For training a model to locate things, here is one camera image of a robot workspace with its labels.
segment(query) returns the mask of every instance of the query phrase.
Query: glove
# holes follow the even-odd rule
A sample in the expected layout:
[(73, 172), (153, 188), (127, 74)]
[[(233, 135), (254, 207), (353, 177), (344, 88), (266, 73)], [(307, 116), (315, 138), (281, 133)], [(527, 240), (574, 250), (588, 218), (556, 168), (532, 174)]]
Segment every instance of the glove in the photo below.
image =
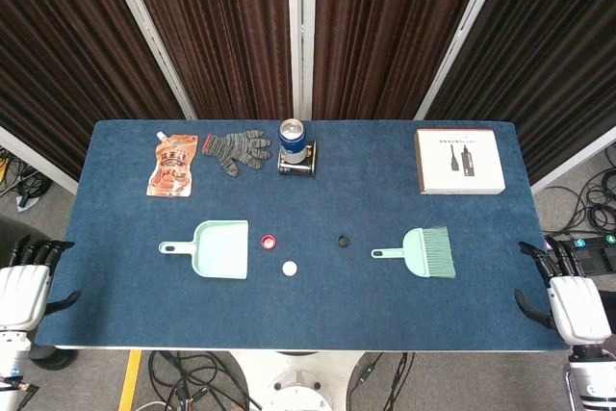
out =
[(218, 163), (232, 177), (240, 175), (238, 166), (233, 160), (252, 167), (261, 168), (263, 162), (271, 157), (265, 148), (270, 146), (270, 139), (261, 138), (263, 130), (248, 130), (240, 134), (228, 134), (224, 137), (210, 134), (203, 143), (202, 153), (214, 156)]

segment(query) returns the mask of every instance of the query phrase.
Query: blue tabletop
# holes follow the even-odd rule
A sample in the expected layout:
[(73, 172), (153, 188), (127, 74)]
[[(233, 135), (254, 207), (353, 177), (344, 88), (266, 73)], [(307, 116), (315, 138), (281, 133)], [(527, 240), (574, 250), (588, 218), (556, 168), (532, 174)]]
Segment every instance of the blue tabletop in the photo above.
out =
[[(81, 299), (45, 318), (37, 341), (81, 347), (363, 350), (564, 348), (527, 320), (514, 288), (543, 310), (541, 278), (517, 241), (541, 245), (514, 126), (470, 121), (313, 121), (317, 175), (261, 170), (227, 176), (200, 146), (209, 133), (263, 128), (278, 148), (279, 121), (114, 120), (96, 124), (50, 300)], [(495, 130), (505, 191), (421, 195), (413, 135), (418, 127)], [(156, 133), (196, 134), (192, 194), (145, 195)], [(189, 256), (162, 241), (190, 241), (208, 219), (246, 219), (246, 280), (197, 276)], [(371, 250), (398, 247), (418, 227), (446, 225), (457, 276), (420, 278)], [(263, 235), (277, 238), (274, 250)], [(338, 246), (342, 234), (350, 246)], [(298, 265), (294, 277), (282, 264)]]

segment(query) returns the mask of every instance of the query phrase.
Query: brown curtain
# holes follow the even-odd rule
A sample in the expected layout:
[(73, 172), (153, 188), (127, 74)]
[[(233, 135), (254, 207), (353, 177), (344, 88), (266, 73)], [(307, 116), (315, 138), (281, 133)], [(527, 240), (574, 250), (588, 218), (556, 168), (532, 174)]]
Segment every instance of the brown curtain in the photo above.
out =
[(124, 0), (0, 12), (0, 125), (74, 178), (97, 120), (183, 118)]
[(144, 0), (202, 118), (291, 116), (288, 0)]
[(427, 117), (516, 123), (531, 181), (616, 125), (616, 0), (488, 0)]
[(317, 0), (314, 118), (407, 118), (468, 0)]

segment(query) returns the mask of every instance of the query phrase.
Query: box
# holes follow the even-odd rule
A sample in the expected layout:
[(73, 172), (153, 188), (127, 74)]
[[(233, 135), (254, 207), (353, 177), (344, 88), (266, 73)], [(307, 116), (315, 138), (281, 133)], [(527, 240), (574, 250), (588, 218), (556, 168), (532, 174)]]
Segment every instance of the box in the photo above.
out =
[(498, 194), (501, 158), (489, 129), (418, 129), (417, 172), (423, 194)]

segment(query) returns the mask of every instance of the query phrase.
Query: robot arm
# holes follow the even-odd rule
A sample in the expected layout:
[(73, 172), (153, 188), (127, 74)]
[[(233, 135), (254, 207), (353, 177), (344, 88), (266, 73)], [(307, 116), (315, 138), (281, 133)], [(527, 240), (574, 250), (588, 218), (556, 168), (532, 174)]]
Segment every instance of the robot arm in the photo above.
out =
[(571, 376), (584, 409), (616, 411), (616, 361), (614, 355), (602, 348), (612, 332), (599, 291), (595, 283), (584, 276), (571, 247), (553, 238), (547, 241), (554, 250), (557, 264), (548, 253), (531, 244), (520, 243), (520, 249), (534, 260), (548, 291), (552, 313), (534, 310), (519, 289), (515, 290), (516, 302), (529, 319), (548, 329), (556, 329), (573, 348), (565, 369), (572, 411), (576, 411), (576, 403)]
[(9, 265), (0, 269), (0, 410), (22, 409), (39, 387), (23, 381), (31, 342), (28, 332), (44, 315), (72, 305), (81, 293), (47, 303), (49, 286), (62, 253), (73, 243), (39, 241), (30, 236), (11, 251)]

